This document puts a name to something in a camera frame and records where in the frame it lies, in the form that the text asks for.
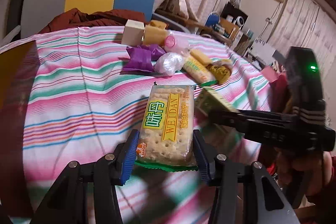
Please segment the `person right hand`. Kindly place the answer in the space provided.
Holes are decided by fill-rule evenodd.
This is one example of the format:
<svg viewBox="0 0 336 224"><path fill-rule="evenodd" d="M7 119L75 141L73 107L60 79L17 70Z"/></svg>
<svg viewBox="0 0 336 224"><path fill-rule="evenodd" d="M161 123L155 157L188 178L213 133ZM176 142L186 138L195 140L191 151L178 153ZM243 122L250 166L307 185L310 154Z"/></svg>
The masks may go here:
<svg viewBox="0 0 336 224"><path fill-rule="evenodd" d="M288 186L294 178L294 171L298 171L303 173L305 195L315 196L333 177L334 158L330 152L314 152L301 156L280 149L277 152L276 167L281 186Z"/></svg>

